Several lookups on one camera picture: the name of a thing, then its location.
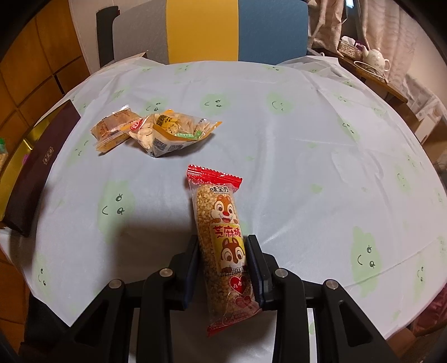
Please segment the gold tin box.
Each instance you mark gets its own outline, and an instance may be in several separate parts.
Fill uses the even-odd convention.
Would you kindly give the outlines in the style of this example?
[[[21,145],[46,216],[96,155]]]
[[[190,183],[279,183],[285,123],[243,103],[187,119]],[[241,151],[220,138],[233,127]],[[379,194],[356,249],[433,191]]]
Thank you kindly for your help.
[[[20,157],[11,193],[6,197],[1,222],[18,234],[28,237],[32,230],[42,191],[65,141],[80,120],[72,101],[65,101],[36,127],[42,130],[26,156]]]

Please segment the grey yellow blue chair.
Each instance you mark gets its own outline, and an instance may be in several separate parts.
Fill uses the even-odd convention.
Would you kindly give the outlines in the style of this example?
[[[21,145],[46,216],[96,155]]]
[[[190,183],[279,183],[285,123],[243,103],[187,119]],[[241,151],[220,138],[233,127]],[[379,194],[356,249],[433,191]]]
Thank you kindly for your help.
[[[144,53],[163,63],[276,65],[307,53],[305,1],[147,1],[112,23],[117,61]]]

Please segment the wooden side table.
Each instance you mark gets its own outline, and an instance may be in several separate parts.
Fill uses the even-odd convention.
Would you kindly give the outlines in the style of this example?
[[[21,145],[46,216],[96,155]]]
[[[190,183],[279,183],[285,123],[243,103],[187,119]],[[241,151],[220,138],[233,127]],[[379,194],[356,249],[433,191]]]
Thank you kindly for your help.
[[[392,106],[400,106],[401,104],[407,104],[408,99],[402,95],[395,88],[388,83],[380,81],[378,78],[373,77],[371,74],[362,70],[354,64],[354,61],[350,58],[342,57],[332,51],[328,51],[325,48],[316,48],[317,53],[324,53],[327,57],[336,57],[339,59],[340,65],[360,79],[365,85],[372,89],[376,94],[382,97],[388,104]]]

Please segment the orange peanut snack bag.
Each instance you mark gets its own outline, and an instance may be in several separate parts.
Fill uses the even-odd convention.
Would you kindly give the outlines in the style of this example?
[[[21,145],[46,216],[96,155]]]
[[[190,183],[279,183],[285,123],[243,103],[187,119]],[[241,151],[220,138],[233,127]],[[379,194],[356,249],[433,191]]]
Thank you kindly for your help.
[[[161,157],[206,139],[221,122],[178,113],[171,109],[135,121],[131,138],[152,157]]]

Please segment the beige patterned curtain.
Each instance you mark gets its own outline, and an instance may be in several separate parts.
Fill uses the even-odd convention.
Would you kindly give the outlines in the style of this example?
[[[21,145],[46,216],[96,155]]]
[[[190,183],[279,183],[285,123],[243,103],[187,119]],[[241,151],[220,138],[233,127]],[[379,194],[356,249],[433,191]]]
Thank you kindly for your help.
[[[344,1],[309,1],[308,46],[333,53],[342,37]],[[390,61],[388,80],[399,88],[413,61],[420,27],[395,1],[356,1],[359,40]]]

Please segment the round woven tray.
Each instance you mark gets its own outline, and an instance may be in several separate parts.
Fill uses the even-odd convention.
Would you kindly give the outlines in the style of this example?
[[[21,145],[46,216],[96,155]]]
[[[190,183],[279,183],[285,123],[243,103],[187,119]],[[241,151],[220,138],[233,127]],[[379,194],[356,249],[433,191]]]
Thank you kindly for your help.
[[[370,66],[368,63],[364,63],[362,61],[354,61],[354,65],[361,71],[369,74],[370,76],[374,77],[375,79],[380,80],[381,82],[387,83],[387,79],[383,72],[378,70],[377,68]]]

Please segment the sesame stick squirrel packet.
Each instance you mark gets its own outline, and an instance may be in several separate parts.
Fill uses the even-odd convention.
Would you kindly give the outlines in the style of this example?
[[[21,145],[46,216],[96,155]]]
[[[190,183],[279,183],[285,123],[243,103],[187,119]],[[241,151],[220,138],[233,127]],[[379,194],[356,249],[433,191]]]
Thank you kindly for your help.
[[[261,311],[233,197],[242,179],[196,165],[188,166],[186,178],[203,258],[210,313],[207,335],[213,336]]]

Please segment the pink quilted jacket sleeve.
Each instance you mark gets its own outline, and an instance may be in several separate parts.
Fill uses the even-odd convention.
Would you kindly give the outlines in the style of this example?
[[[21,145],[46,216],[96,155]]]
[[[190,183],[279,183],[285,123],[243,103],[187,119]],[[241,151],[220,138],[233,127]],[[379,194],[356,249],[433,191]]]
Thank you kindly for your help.
[[[433,333],[446,326],[446,289],[439,292],[436,298],[413,321],[411,332],[415,336]]]

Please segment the yellow green cracker packet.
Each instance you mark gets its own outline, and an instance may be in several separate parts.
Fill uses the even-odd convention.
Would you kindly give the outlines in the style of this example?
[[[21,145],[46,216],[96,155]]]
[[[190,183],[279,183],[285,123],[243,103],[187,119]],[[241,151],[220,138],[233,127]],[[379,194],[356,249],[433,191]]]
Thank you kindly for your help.
[[[8,159],[8,151],[5,146],[5,141],[3,138],[0,138],[0,171],[3,169],[6,160]]]

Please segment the pale blue smiley tablecloth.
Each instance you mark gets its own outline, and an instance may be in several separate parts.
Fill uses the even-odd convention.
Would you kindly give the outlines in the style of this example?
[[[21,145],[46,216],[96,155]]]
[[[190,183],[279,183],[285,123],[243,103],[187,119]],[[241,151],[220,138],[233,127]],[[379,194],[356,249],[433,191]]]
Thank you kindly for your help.
[[[28,238],[1,248],[33,294],[71,324],[114,278],[146,278],[194,232],[191,164],[242,178],[245,235],[301,279],[332,278],[391,336],[446,284],[446,192],[385,101],[319,58],[290,66],[116,63],[67,95],[81,117],[54,162]],[[135,141],[105,155],[91,128],[128,106],[219,122],[154,158]]]

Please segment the patterned tissue box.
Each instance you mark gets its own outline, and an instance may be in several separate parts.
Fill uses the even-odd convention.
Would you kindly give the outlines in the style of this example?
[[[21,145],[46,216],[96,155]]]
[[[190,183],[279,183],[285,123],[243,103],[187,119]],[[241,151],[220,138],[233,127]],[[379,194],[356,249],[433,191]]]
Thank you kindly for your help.
[[[363,59],[364,45],[347,35],[340,39],[337,50],[343,57],[353,61],[361,61]]]

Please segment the clear brown pastry packet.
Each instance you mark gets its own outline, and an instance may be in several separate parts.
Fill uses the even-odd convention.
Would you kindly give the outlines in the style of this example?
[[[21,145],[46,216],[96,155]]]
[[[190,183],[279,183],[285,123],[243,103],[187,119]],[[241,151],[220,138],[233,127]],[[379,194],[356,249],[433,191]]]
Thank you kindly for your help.
[[[124,107],[103,118],[90,129],[96,139],[96,150],[100,154],[106,154],[122,144],[130,137],[131,127],[138,126],[140,121],[142,121],[142,117],[129,107]]]

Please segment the white teapot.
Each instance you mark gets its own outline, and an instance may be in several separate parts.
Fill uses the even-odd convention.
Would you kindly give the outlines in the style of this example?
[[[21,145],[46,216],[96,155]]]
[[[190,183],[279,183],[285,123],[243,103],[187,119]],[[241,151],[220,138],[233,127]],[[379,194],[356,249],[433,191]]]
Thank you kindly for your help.
[[[390,62],[386,59],[379,49],[370,49],[363,47],[362,61],[369,64],[382,73],[389,72]]]

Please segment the cardboard box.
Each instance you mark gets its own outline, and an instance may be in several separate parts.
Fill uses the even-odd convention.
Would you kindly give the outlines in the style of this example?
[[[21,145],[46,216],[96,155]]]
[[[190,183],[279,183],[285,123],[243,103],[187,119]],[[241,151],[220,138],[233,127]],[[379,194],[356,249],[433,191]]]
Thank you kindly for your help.
[[[409,73],[405,75],[402,91],[417,118],[414,134],[431,162],[446,170],[446,106]]]

